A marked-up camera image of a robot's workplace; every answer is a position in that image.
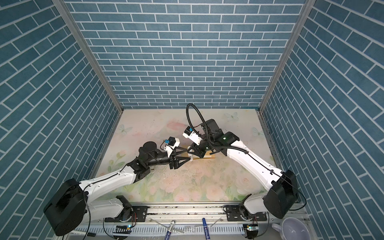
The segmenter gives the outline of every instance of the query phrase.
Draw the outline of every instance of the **floral mat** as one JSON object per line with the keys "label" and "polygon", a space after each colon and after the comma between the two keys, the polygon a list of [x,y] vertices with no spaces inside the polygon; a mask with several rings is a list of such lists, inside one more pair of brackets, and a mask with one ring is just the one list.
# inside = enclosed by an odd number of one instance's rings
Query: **floral mat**
{"label": "floral mat", "polygon": [[[201,113],[205,120],[213,118],[224,133],[233,132],[254,153],[275,165],[255,110],[202,109]],[[190,116],[194,125],[201,123],[193,109]],[[187,126],[183,109],[125,110],[96,176],[116,171],[132,161],[147,141],[156,142],[159,148],[163,140],[172,136],[180,139],[181,147],[189,146],[192,142],[182,136]],[[264,191],[260,182],[239,163],[217,153],[211,158],[189,161],[176,170],[168,165],[154,166],[144,179],[99,200],[124,195],[130,202],[239,201],[247,194]]]}

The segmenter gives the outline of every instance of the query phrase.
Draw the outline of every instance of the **blue marker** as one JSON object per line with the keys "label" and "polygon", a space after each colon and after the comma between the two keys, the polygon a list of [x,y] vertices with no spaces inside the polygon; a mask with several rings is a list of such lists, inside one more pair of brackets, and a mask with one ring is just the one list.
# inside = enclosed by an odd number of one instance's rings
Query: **blue marker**
{"label": "blue marker", "polygon": [[207,226],[207,222],[205,221],[205,218],[203,218],[203,227],[204,227],[205,239],[210,240],[211,238],[209,237],[208,226]]}
{"label": "blue marker", "polygon": [[170,234],[172,233],[173,227],[175,226],[175,221],[170,222],[166,237],[164,240],[169,240]]}

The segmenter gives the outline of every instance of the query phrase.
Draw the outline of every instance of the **mug handle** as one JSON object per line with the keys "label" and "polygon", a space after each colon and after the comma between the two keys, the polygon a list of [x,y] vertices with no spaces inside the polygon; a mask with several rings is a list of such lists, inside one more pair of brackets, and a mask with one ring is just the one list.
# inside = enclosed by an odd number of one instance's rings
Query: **mug handle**
{"label": "mug handle", "polygon": [[278,224],[276,224],[276,223],[273,223],[273,224],[272,224],[272,228],[275,229],[275,230],[278,231],[278,232],[281,232],[281,226],[278,225]]}

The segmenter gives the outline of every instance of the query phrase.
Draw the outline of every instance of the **blue brick wall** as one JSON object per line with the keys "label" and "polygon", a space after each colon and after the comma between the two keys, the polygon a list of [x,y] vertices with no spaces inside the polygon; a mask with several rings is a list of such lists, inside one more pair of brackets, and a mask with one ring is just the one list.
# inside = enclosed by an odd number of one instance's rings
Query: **blue brick wall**
{"label": "blue brick wall", "polygon": [[264,112],[321,239],[384,239],[383,13],[317,0]]}
{"label": "blue brick wall", "polygon": [[304,0],[66,1],[124,108],[256,108]]}
{"label": "blue brick wall", "polygon": [[45,239],[43,207],[89,176],[118,113],[51,0],[0,6],[0,239]]}

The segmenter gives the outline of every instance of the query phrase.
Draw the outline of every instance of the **robotic arm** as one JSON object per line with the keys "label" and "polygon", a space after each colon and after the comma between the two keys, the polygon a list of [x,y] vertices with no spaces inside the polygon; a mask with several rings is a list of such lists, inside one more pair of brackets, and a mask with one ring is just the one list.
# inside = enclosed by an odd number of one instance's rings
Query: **robotic arm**
{"label": "robotic arm", "polygon": [[[195,130],[189,119],[189,107],[199,114],[204,130],[203,135]],[[135,183],[150,173],[154,165],[168,165],[178,169],[190,160],[178,155],[187,152],[203,158],[207,151],[211,154],[222,152],[225,156],[240,163],[254,175],[268,190],[264,196],[249,195],[240,203],[240,213],[245,219],[260,211],[259,198],[262,197],[268,211],[278,218],[283,218],[298,198],[296,176],[290,170],[284,172],[265,162],[233,133],[223,133],[213,119],[205,121],[199,110],[187,105],[189,127],[183,136],[193,141],[188,148],[179,147],[178,138],[165,140],[165,152],[157,149],[154,142],[146,142],[139,148],[139,156],[123,168],[98,178],[77,182],[67,180],[48,202],[44,213],[57,236],[74,230],[80,223],[100,218],[119,218],[124,222],[132,215],[132,206],[123,196],[107,201],[94,202],[98,197],[124,185]]]}

